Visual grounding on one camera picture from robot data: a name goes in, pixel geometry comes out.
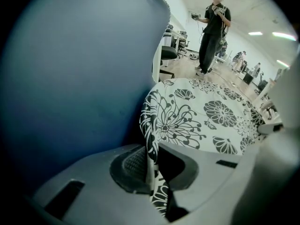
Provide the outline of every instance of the ceiling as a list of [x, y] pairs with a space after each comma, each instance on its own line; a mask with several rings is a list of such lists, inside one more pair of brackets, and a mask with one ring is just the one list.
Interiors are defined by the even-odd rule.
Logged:
[[[191, 12], [204, 14], [212, 0], [184, 0]], [[278, 67], [276, 60], [292, 64], [298, 49], [298, 42], [274, 37], [272, 32], [296, 35], [285, 15], [272, 0], [224, 0], [231, 11], [231, 30], [239, 33], [260, 49], [270, 62]], [[249, 32], [260, 31], [263, 36], [250, 36]]]

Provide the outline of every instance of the ceiling light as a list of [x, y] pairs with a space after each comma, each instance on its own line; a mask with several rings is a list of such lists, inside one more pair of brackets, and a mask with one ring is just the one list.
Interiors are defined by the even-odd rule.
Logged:
[[284, 62], [282, 62], [282, 61], [280, 61], [280, 60], [277, 60], [277, 62], [278, 62], [279, 64], [281, 64], [281, 65], [287, 67], [287, 68], [290, 67], [289, 65], [285, 64]]
[[273, 35], [276, 37], [280, 37], [280, 38], [286, 38], [292, 41], [296, 41], [296, 38], [292, 35], [289, 34], [285, 34], [285, 33], [280, 33], [280, 32], [273, 32]]
[[248, 33], [248, 34], [251, 35], [251, 36], [262, 35], [261, 32], [250, 32], [250, 33]]

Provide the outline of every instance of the blue fabric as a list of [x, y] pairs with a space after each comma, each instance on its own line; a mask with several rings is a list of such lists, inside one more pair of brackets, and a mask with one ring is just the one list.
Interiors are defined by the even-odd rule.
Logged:
[[31, 2], [0, 71], [3, 144], [29, 193], [80, 158], [139, 135], [136, 118], [169, 18], [163, 0]]

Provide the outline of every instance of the white wall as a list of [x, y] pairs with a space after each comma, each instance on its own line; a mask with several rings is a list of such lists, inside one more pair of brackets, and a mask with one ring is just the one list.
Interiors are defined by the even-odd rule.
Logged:
[[166, 0], [171, 9], [171, 22], [175, 30], [185, 30], [188, 9], [183, 0]]
[[[202, 33], [202, 28], [205, 28], [206, 24], [199, 22], [198, 23], [194, 21], [193, 19], [189, 18], [187, 21], [187, 39], [190, 41], [188, 48], [194, 51], [199, 51], [200, 44], [199, 44], [199, 37]], [[269, 80], [275, 79], [278, 68], [273, 66], [270, 61], [268, 60], [268, 56], [265, 56], [263, 52], [260, 51], [259, 48], [256, 48], [255, 45], [253, 45], [251, 42], [246, 40], [243, 36], [239, 34], [237, 30], [233, 30], [232, 28], [229, 30], [229, 33], [227, 35], [227, 42], [228, 42], [228, 48], [226, 53], [229, 55], [229, 53], [232, 51], [231, 59], [241, 51], [246, 51], [247, 56], [245, 60], [247, 61], [247, 67], [252, 70], [254, 66], [257, 63], [261, 63], [261, 71], [264, 72], [264, 76], [262, 79]], [[260, 76], [258, 75], [257, 78], [253, 80], [255, 84], [258, 85], [260, 81]]]

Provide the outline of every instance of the wooden floor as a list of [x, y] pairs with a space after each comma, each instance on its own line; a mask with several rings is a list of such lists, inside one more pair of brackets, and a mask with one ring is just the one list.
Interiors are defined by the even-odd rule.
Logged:
[[[196, 75], [195, 67], [198, 65], [199, 60], [191, 60], [188, 52], [183, 58], [170, 60], [168, 67], [162, 65], [160, 68], [162, 70], [175, 73], [176, 78], [196, 78], [199, 80], [205, 80], [223, 85], [247, 97], [251, 102], [257, 98], [258, 95], [255, 93], [255, 89], [257, 89], [257, 87], [253, 83], [248, 85], [243, 80], [239, 79], [238, 75], [236, 75], [230, 67], [227, 67], [224, 64], [216, 63], [213, 66], [213, 70], [205, 77], [202, 77]], [[170, 79], [171, 76], [160, 73], [159, 78], [163, 81]]]

